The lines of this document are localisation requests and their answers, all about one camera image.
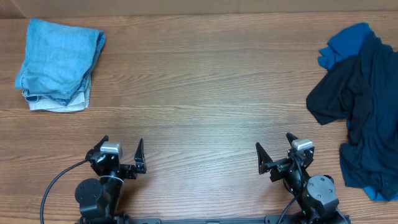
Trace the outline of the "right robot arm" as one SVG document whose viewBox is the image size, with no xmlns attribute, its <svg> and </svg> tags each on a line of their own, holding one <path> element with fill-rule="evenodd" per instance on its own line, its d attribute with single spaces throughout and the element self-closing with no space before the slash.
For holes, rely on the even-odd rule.
<svg viewBox="0 0 398 224">
<path fill-rule="evenodd" d="M 309 175 L 315 146 L 309 139 L 299 139 L 292 133 L 286 138 L 290 144 L 287 156 L 274 161 L 259 142 L 256 143 L 259 174 L 270 173 L 270 180 L 282 180 L 294 197 L 281 215 L 267 215 L 265 223 L 339 224 L 350 223 L 338 209 L 335 183 L 329 175 Z"/>
</svg>

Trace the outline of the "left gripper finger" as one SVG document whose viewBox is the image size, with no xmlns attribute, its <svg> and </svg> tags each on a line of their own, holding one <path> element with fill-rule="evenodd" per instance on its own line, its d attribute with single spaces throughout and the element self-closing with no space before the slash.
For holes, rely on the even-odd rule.
<svg viewBox="0 0 398 224">
<path fill-rule="evenodd" d="M 140 139 L 134 160 L 136 162 L 136 172 L 140 174 L 145 174 L 147 171 L 146 160 L 144 156 L 144 141 Z"/>
<path fill-rule="evenodd" d="M 95 146 L 92 147 L 92 149 L 90 150 L 90 152 L 95 152 L 95 151 L 100 151 L 101 146 L 108 141 L 108 135 L 105 135 L 100 141 L 99 143 L 97 143 Z"/>
</svg>

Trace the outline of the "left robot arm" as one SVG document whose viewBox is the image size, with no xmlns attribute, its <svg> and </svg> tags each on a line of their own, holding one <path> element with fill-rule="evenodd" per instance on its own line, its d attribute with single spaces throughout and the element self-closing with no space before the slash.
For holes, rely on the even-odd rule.
<svg viewBox="0 0 398 224">
<path fill-rule="evenodd" d="M 132 223 L 131 217 L 119 212 L 118 203 L 126 179 L 136 179 L 147 171 L 144 157 L 144 141 L 139 141 L 134 155 L 134 164 L 122 164 L 121 144 L 110 142 L 105 136 L 90 149 L 85 157 L 99 176 L 82 181 L 75 190 L 75 199 L 80 206 L 80 223 Z"/>
</svg>

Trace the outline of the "dark navy t-shirt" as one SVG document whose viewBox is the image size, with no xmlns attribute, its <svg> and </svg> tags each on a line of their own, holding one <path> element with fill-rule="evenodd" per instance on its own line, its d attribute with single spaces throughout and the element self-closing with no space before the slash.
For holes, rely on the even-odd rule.
<svg viewBox="0 0 398 224">
<path fill-rule="evenodd" d="M 397 199 L 397 52 L 378 37 L 364 42 L 355 58 L 355 94 L 349 142 L 340 165 L 348 187 L 373 200 Z"/>
</svg>

